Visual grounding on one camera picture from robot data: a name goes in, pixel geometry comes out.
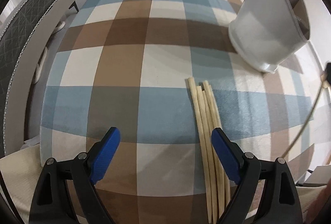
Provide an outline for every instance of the checkered carpet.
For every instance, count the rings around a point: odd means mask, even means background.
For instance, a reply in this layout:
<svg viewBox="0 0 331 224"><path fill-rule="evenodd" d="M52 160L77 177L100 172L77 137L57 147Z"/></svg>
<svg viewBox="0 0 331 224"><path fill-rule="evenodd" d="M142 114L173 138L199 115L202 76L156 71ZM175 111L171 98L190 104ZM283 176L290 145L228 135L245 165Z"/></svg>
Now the checkered carpet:
<svg viewBox="0 0 331 224"><path fill-rule="evenodd" d="M311 106L295 56L262 75L236 54L227 26L242 2L87 0L49 74L42 163L89 150L115 126L121 143L96 188L116 223L207 223L185 79L211 83L224 132L265 160L283 153ZM307 128L288 156L296 179L312 157L309 136Z"/></svg>

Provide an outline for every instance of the cable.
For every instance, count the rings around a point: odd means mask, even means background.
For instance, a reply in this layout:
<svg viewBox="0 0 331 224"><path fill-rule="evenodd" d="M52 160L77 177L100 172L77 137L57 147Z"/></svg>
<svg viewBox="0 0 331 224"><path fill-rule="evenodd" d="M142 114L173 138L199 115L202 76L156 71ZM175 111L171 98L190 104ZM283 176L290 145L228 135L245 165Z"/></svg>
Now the cable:
<svg viewBox="0 0 331 224"><path fill-rule="evenodd" d="M311 116L312 116L312 114L313 114L313 112L314 112L314 110L315 110L315 108L316 108L316 105L317 105L318 99L320 98L320 96L321 96L321 94L322 94L323 83L324 83L324 81L321 82L321 86L320 86L320 88L319 88L319 90L318 90L317 96L316 96L316 98L315 98L315 102L314 102L314 104L313 104L313 106L312 106L312 109L310 110L310 112L309 112L309 114L308 114L308 116L307 116L307 118L306 118L305 123L302 125L302 127L301 127L299 133L298 133L297 136L294 138L294 140L292 141L292 143L288 146L288 148L287 148L287 149L285 150L285 152L282 154L282 158L285 158L285 157L286 157L286 155L287 155L287 154L289 153L289 151L293 148L294 144L296 143L296 141L299 139L299 137L302 135L303 131L305 130L305 128L306 128L306 126L307 126L307 124L308 124L308 122L309 122L309 119L311 118Z"/></svg>
<svg viewBox="0 0 331 224"><path fill-rule="evenodd" d="M1 173L1 170L0 170L0 186L1 186L1 189L6 197L6 200L10 206L10 208L12 209L15 217L17 218L17 220L21 223L21 224L24 224L24 221L22 220L21 216L19 215L19 212L17 211L17 208L16 206L14 205L14 202L12 200L12 198L10 197L10 194L8 192L8 189L6 187L6 184L5 184L5 181L2 177L2 173Z"/></svg>

